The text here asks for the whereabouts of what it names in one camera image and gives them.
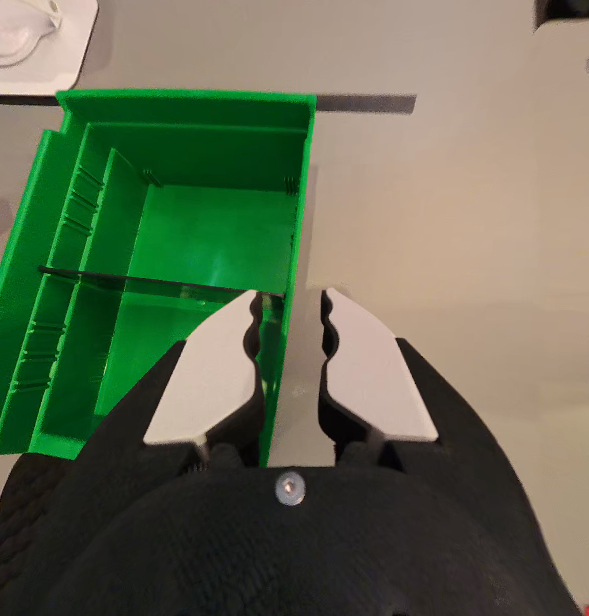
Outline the clear plastic piece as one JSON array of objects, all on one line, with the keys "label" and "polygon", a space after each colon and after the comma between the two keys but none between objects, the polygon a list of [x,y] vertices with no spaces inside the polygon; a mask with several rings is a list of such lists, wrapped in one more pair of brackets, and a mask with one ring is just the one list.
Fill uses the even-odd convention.
[{"label": "clear plastic piece", "polygon": [[23,63],[61,22],[55,1],[0,1],[0,68]]}]

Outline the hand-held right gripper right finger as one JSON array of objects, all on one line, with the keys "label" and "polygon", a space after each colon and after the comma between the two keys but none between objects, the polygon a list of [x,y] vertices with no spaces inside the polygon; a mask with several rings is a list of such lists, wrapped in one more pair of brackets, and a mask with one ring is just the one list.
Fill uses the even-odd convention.
[{"label": "hand-held right gripper right finger", "polygon": [[436,445],[439,433],[396,336],[336,288],[321,292],[318,422],[335,464],[352,444],[382,459],[388,444]]}]

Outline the white tray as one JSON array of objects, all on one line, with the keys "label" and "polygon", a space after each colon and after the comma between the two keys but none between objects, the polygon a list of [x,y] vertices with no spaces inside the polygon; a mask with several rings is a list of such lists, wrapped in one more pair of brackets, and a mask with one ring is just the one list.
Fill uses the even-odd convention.
[{"label": "white tray", "polygon": [[77,82],[98,16],[97,1],[55,1],[59,30],[23,63],[0,68],[0,97],[52,97]]}]

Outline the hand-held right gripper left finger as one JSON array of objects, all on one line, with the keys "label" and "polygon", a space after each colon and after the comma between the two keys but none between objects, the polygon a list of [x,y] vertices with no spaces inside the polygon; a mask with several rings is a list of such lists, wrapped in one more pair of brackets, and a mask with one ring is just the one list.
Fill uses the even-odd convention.
[{"label": "hand-held right gripper left finger", "polygon": [[257,356],[262,295],[244,291],[185,339],[143,437],[145,445],[191,444],[199,456],[220,443],[258,454],[265,394]]}]

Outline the green plastic bin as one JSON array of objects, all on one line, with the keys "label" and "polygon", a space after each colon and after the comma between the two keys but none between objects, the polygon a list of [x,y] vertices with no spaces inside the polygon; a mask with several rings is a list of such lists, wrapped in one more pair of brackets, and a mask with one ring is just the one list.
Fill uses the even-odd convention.
[{"label": "green plastic bin", "polygon": [[254,289],[266,466],[316,98],[69,90],[0,262],[0,455],[74,459],[176,341]]}]

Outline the dark object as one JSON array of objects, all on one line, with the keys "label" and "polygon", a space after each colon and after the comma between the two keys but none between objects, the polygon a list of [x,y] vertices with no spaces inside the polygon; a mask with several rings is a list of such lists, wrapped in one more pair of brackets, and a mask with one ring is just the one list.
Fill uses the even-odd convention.
[{"label": "dark object", "polygon": [[589,21],[589,1],[534,1],[532,32],[551,21]]}]

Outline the black tape strip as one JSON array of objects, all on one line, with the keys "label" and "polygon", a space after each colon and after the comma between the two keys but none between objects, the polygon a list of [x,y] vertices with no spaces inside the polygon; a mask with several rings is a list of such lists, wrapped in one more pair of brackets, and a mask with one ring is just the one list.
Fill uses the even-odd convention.
[{"label": "black tape strip", "polygon": [[365,113],[411,115],[415,94],[318,94],[316,111],[324,113]]}]

